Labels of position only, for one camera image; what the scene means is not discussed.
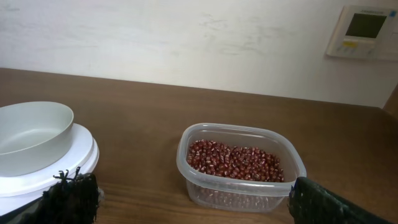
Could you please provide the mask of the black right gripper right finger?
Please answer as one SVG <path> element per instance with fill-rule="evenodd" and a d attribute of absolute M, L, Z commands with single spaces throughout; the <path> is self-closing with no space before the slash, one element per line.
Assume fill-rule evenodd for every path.
<path fill-rule="evenodd" d="M 295 224 L 390 224 L 306 177 L 296 179 L 288 209 Z"/>

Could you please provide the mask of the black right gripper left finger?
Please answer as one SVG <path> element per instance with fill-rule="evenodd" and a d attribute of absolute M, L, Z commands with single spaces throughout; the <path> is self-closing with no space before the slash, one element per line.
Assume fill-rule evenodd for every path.
<path fill-rule="evenodd" d="M 81 174 L 76 168 L 70 178 L 60 171 L 60 181 L 43 192 L 38 207 L 22 216 L 21 224 L 93 224 L 100 205 L 98 184 L 94 174 Z"/>

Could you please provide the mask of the white digital kitchen scale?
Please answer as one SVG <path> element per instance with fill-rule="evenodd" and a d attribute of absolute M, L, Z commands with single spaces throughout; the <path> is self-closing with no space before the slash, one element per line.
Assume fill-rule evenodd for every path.
<path fill-rule="evenodd" d="M 10 213 L 42 196 L 43 192 L 58 182 L 54 178 L 60 170 L 74 175 L 92 172 L 100 152 L 91 133 L 82 125 L 72 126 L 70 150 L 55 163 L 30 174 L 1 178 L 1 215 Z"/>

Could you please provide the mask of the white bowl on scale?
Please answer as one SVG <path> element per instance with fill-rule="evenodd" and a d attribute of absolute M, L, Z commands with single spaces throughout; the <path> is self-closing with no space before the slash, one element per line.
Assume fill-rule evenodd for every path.
<path fill-rule="evenodd" d="M 1 177 L 41 170 L 63 157 L 72 145 L 74 112 L 50 101 L 1 108 Z"/>

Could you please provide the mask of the red adzuki beans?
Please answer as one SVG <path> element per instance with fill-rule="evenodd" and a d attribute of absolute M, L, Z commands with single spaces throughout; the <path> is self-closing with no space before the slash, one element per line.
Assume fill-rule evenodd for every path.
<path fill-rule="evenodd" d="M 258 147 L 229 146 L 201 139 L 189 145 L 187 163 L 195 170 L 218 177 L 257 182 L 284 182 L 280 158 Z"/>

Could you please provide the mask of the clear plastic bean container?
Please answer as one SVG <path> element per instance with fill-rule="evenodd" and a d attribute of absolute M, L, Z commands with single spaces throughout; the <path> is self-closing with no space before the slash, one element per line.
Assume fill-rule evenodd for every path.
<path fill-rule="evenodd" d="M 255 146 L 280 158 L 284 182 L 254 182 L 201 173 L 188 162 L 190 145 L 214 140 L 229 146 Z M 267 129 L 230 124 L 199 123 L 182 134 L 177 151 L 177 167 L 184 176 L 190 198 L 204 207 L 236 212 L 266 213 L 289 195 L 297 177 L 305 177 L 305 166 L 292 145 L 282 135 Z"/>

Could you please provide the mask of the white wall control panel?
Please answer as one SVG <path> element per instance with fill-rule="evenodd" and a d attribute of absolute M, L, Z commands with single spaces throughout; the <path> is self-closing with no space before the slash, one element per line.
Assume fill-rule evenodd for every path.
<path fill-rule="evenodd" d="M 331 57 L 397 60 L 397 9 L 344 6 L 326 54 Z"/>

